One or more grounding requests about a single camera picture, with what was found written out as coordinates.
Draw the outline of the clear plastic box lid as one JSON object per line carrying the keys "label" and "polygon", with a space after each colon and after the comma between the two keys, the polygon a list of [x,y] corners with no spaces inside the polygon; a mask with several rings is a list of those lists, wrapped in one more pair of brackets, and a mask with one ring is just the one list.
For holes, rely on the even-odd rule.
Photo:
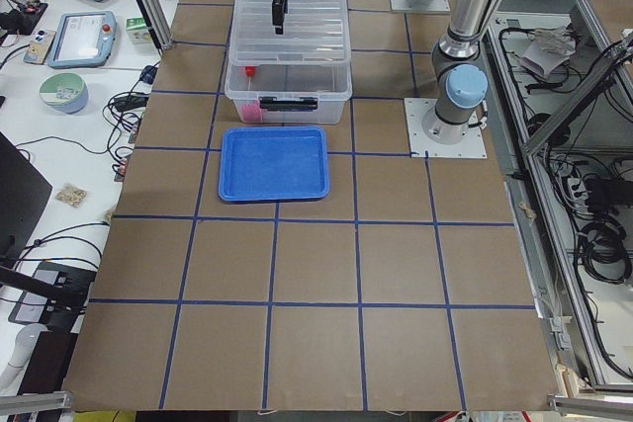
{"label": "clear plastic box lid", "polygon": [[235,0],[228,52],[237,66],[347,63],[347,0],[289,0],[281,34],[272,24],[272,0]]}

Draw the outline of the clear plastic storage box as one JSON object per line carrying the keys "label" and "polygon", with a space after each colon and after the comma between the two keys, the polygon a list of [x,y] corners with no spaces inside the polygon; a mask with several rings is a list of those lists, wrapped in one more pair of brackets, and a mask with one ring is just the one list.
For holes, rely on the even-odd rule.
{"label": "clear plastic storage box", "polygon": [[232,65],[225,94],[247,124],[288,123],[335,125],[352,96],[347,64],[264,64],[247,77],[245,66]]}

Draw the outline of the green white carton box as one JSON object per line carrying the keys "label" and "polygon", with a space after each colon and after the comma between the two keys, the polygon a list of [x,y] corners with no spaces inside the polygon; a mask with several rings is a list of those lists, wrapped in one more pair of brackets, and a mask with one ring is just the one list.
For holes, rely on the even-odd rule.
{"label": "green white carton box", "polygon": [[143,17],[126,18],[126,33],[133,44],[152,43],[152,37]]}

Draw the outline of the blue plastic tray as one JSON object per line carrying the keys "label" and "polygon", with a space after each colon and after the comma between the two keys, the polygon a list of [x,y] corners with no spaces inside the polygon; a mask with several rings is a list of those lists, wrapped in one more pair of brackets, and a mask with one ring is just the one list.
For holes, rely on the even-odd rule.
{"label": "blue plastic tray", "polygon": [[329,191],[321,127],[236,127],[224,134],[218,186],[222,200],[320,200]]}

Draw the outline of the near teach pendant tablet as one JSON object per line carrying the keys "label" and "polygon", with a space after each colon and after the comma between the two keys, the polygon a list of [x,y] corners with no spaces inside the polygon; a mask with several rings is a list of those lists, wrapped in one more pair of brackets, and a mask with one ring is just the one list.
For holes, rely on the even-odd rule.
{"label": "near teach pendant tablet", "polygon": [[113,12],[61,16],[47,65],[55,69],[103,66],[113,49],[117,21]]}

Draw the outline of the light green bowl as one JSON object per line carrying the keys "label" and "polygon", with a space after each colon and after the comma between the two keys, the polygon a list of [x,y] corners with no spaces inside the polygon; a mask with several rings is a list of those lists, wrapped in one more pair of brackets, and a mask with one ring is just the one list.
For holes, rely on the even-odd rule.
{"label": "light green bowl", "polygon": [[39,95],[44,103],[65,114],[82,111],[89,99],[87,85],[76,73],[58,73],[50,76],[40,86]]}

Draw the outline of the small snack bag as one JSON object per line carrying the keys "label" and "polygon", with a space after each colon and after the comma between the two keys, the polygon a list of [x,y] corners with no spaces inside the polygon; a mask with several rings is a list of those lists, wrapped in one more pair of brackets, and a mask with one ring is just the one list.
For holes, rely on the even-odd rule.
{"label": "small snack bag", "polygon": [[76,209],[83,204],[87,197],[88,192],[86,190],[71,184],[63,185],[55,195],[57,201]]}

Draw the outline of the black monitor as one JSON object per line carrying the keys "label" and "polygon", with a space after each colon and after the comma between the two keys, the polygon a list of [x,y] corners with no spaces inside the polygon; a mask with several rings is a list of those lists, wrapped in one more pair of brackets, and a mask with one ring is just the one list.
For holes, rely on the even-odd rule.
{"label": "black monitor", "polygon": [[1,265],[12,268],[36,229],[52,186],[1,134]]}

